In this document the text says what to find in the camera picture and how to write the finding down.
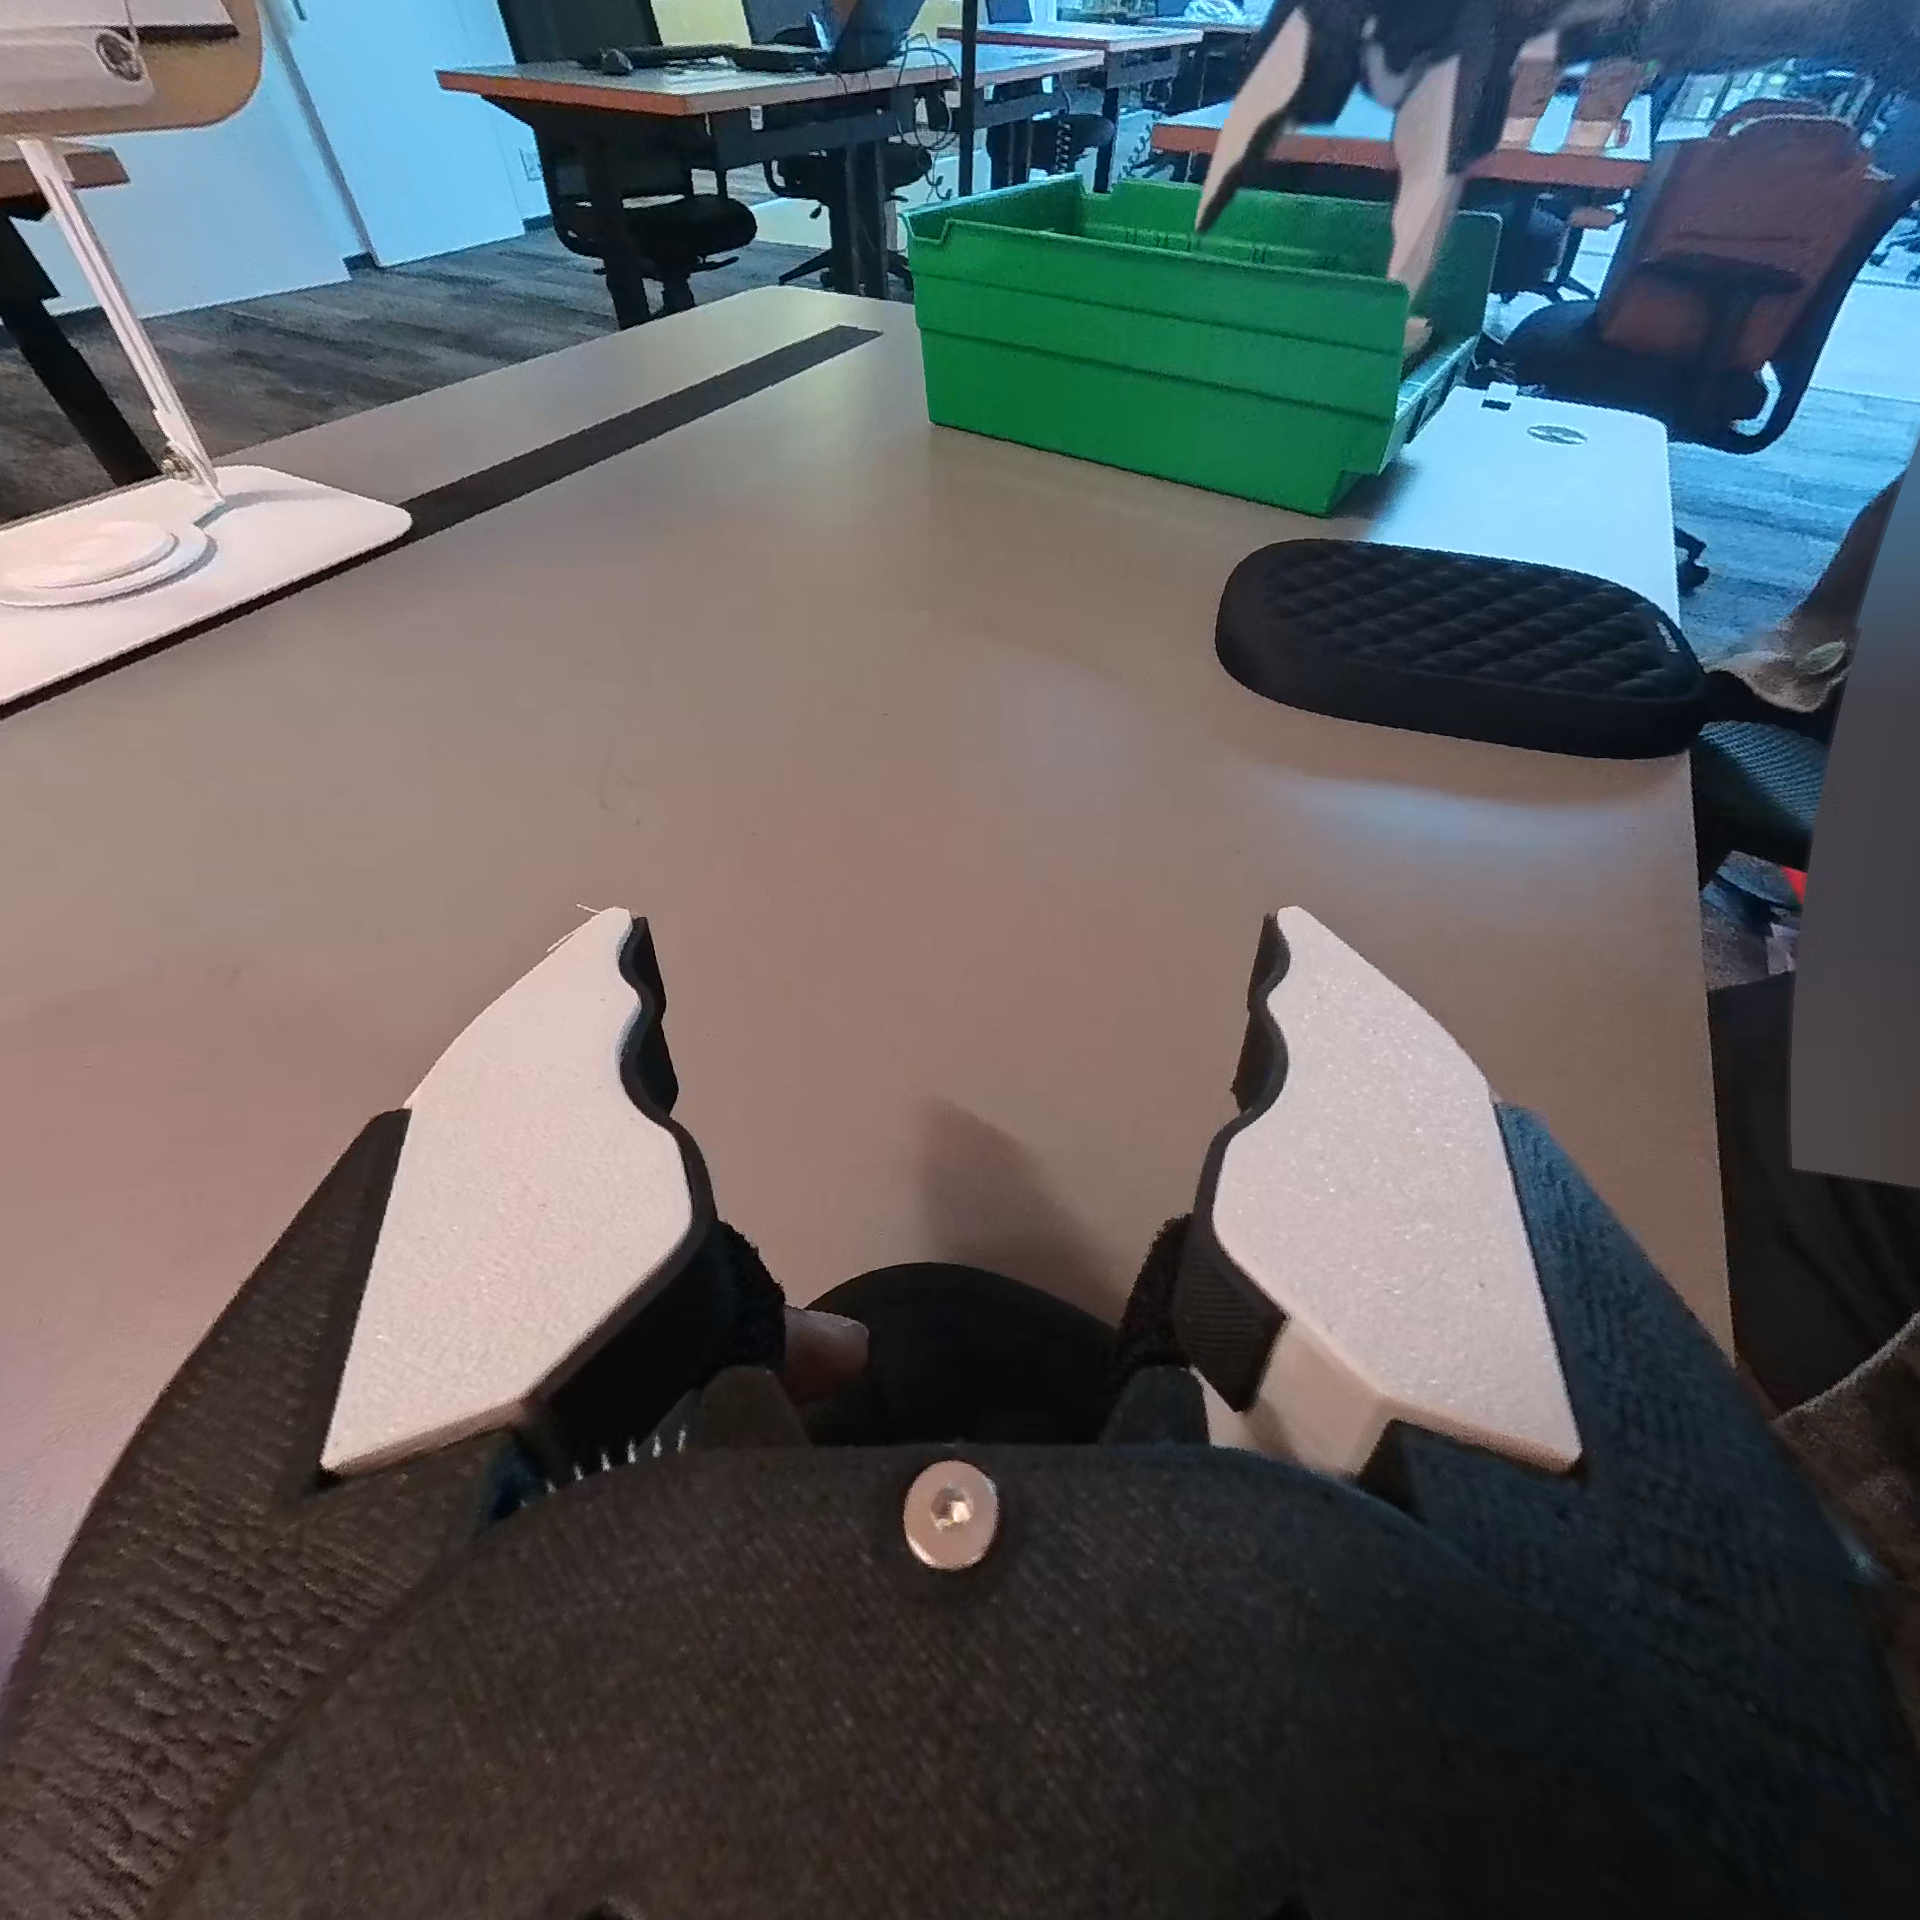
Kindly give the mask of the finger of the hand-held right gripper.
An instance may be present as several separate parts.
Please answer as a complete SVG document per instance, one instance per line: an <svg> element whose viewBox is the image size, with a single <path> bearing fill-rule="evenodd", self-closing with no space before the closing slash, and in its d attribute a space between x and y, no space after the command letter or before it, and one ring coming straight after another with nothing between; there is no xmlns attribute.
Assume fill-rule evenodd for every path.
<svg viewBox="0 0 1920 1920"><path fill-rule="evenodd" d="M1502 140L1518 58L1514 37L1386 58L1398 166L1387 276L1407 291L1426 287L1465 173Z"/></svg>
<svg viewBox="0 0 1920 1920"><path fill-rule="evenodd" d="M1217 134L1207 164L1194 232L1210 232L1233 203L1251 166L1259 164L1275 136L1289 128L1313 62L1313 19L1300 2L1275 4L1265 22L1259 51L1242 77L1228 119Z"/></svg>

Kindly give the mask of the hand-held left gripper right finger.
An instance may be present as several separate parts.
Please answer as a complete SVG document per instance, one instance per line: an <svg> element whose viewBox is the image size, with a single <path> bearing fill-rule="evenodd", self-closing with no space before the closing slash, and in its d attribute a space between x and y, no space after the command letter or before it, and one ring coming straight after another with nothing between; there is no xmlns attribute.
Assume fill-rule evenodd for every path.
<svg viewBox="0 0 1920 1920"><path fill-rule="evenodd" d="M1196 1189L1212 1438L1356 1480L1395 1428L1582 1459L1482 1067L1298 904L1262 923L1235 1117Z"/></svg>

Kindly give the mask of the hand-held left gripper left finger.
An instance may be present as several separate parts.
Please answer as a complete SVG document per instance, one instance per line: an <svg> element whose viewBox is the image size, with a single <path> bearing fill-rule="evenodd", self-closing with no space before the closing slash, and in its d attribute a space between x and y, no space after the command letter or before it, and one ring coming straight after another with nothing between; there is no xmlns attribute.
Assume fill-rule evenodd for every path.
<svg viewBox="0 0 1920 1920"><path fill-rule="evenodd" d="M399 1109L327 1476L529 1434L682 1274L714 1189L676 1101L654 935L627 908L444 1047Z"/></svg>

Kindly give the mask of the green plastic bin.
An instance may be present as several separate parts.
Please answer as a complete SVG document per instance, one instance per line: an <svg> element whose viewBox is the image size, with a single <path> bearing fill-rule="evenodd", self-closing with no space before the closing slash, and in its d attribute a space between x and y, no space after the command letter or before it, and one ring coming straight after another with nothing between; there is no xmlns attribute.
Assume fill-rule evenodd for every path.
<svg viewBox="0 0 1920 1920"><path fill-rule="evenodd" d="M1475 358L1502 242L1461 211L1421 295L1390 205L1050 175L903 218L927 419L1191 490L1331 516Z"/></svg>

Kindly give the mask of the wood-edged office desk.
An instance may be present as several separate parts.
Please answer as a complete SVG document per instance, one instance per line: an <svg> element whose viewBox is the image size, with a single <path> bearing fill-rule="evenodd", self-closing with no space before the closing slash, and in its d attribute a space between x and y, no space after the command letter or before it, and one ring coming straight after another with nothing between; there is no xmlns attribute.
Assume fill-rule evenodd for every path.
<svg viewBox="0 0 1920 1920"><path fill-rule="evenodd" d="M885 300L887 198L879 148L913 131L921 96L958 85L930 48L855 72L742 70L726 62L610 76L577 62L445 66L444 92L498 107L535 134L545 168L574 168L587 205L590 256L609 280L615 324L655 316L649 258L627 212L621 173L643 160L676 172L733 172L810 152L842 157L843 207L829 214L829 285Z"/></svg>
<svg viewBox="0 0 1920 1920"><path fill-rule="evenodd" d="M1604 144L1589 148L1575 144L1575 133L1591 133L1594 123L1577 119L1575 107L1577 101L1572 98L1549 98L1526 144L1498 148L1479 157L1470 179L1594 190L1637 184L1650 164L1652 96L1647 92L1637 93ZM1151 151L1173 157L1212 157L1228 110L1226 103L1213 103L1161 119L1149 134ZM1331 126L1283 134L1273 144L1269 163L1395 173L1396 157L1390 133L1391 115L1356 92Z"/></svg>

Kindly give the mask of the grey desk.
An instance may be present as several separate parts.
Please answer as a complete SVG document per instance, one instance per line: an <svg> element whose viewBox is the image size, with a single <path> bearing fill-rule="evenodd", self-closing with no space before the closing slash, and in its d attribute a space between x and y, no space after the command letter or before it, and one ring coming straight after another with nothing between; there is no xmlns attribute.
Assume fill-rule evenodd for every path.
<svg viewBox="0 0 1920 1920"><path fill-rule="evenodd" d="M1100 1310L1303 904L1543 1116L1729 1346L1689 768L1228 679L1266 543L1673 605L1637 415L1455 394L1310 522L927 422L901 309L754 293L263 447L441 496L697 415L5 719L5 1666L132 1428L361 1125L586 911L790 1298L954 1260Z"/></svg>

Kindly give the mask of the person's left hand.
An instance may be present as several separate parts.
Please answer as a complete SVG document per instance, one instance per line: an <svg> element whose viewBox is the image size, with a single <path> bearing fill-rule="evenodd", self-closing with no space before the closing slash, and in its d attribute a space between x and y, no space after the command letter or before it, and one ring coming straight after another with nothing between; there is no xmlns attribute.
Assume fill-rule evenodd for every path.
<svg viewBox="0 0 1920 1920"><path fill-rule="evenodd" d="M839 1311L811 1307L785 1310L781 1380L798 1406L822 1404L863 1378L870 1360L870 1331Z"/></svg>

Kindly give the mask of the brown office chair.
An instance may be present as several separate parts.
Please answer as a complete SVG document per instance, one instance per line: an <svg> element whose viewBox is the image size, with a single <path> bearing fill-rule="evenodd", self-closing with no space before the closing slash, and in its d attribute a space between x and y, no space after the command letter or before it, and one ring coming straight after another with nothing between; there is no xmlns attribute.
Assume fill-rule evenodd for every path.
<svg viewBox="0 0 1920 1920"><path fill-rule="evenodd" d="M1596 300L1524 318L1498 365L1530 397L1643 415L1673 446L1764 450L1914 203L1916 168L1916 98L1876 136L1749 103L1661 146Z"/></svg>

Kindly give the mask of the black laptop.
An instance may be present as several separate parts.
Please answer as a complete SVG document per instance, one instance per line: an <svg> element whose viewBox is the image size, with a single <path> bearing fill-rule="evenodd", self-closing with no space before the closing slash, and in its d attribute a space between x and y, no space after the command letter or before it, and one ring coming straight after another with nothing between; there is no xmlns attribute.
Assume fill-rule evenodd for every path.
<svg viewBox="0 0 1920 1920"><path fill-rule="evenodd" d="M810 2L820 70L867 72L898 59L924 2Z"/></svg>

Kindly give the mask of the black wrist rest pad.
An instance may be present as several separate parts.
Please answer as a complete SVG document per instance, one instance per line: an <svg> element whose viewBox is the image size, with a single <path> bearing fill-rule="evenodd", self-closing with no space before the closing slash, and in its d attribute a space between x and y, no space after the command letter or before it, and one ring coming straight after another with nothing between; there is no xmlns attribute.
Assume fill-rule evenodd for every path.
<svg viewBox="0 0 1920 1920"><path fill-rule="evenodd" d="M1667 758L1710 719L1702 664L1643 595L1405 543L1254 550L1218 596L1217 658L1300 714L1555 756Z"/></svg>

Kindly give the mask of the black office chair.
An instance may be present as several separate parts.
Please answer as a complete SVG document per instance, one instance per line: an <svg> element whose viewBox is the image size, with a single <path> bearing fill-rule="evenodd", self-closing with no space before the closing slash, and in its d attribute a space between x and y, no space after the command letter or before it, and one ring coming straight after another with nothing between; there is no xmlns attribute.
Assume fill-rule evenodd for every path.
<svg viewBox="0 0 1920 1920"><path fill-rule="evenodd" d="M643 2L501 2L502 30L516 63L579 63L590 72L665 68L655 11ZM661 291L665 316L692 309L692 276L725 268L757 237L751 212L721 182L699 192L689 157L634 134L609 146L609 184L618 192L629 268L615 272L593 198L594 172L581 144L551 115L529 122L539 157L551 224L569 254L587 258L609 280L615 323L627 328L654 318L645 295Z"/></svg>

